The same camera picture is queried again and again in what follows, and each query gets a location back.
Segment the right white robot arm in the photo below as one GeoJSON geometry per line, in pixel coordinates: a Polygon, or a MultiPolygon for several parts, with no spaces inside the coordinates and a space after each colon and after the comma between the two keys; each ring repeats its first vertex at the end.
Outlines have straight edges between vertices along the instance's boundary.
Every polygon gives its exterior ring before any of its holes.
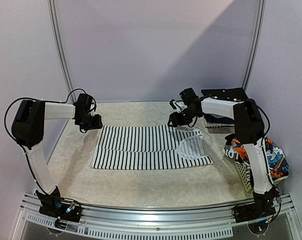
{"type": "Polygon", "coordinates": [[[215,114],[234,120],[237,139],[245,149],[254,181],[254,193],[266,195],[273,189],[265,151],[265,126],[262,110],[254,100],[221,100],[216,97],[194,98],[186,102],[172,99],[169,104],[175,110],[169,117],[171,127],[185,126],[195,117],[215,114]]]}

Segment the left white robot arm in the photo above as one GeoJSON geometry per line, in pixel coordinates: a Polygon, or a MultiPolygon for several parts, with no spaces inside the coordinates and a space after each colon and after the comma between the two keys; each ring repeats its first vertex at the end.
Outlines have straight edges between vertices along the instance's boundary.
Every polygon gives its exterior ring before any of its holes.
{"type": "Polygon", "coordinates": [[[75,103],[22,99],[12,124],[12,135],[26,154],[27,163],[37,185],[37,190],[44,195],[51,195],[57,190],[48,170],[42,141],[45,121],[74,120],[81,132],[101,129],[102,118],[95,114],[96,101],[81,93],[75,103]]]}

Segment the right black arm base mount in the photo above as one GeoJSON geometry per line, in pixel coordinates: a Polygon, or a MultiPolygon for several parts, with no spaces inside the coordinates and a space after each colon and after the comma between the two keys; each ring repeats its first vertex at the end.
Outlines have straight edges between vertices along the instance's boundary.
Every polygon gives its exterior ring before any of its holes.
{"type": "Polygon", "coordinates": [[[266,194],[253,192],[253,203],[238,204],[233,207],[231,214],[236,223],[266,218],[266,224],[274,221],[281,211],[281,195],[269,191],[266,194]]]}

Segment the black white striped shirt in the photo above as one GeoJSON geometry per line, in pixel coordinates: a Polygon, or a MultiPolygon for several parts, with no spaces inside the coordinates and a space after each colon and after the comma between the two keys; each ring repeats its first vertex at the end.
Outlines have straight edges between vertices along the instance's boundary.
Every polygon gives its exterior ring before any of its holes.
{"type": "Polygon", "coordinates": [[[91,168],[100,170],[175,170],[213,163],[197,128],[104,126],[91,168]]]}

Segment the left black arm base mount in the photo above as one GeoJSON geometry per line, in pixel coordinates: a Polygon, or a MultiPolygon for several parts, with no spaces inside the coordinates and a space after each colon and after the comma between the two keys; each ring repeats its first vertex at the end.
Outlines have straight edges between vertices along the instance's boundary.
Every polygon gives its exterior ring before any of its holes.
{"type": "Polygon", "coordinates": [[[58,187],[55,187],[51,194],[35,191],[41,202],[39,212],[43,215],[54,217],[58,220],[70,222],[80,222],[83,208],[81,204],[74,200],[61,197],[58,187]]]}

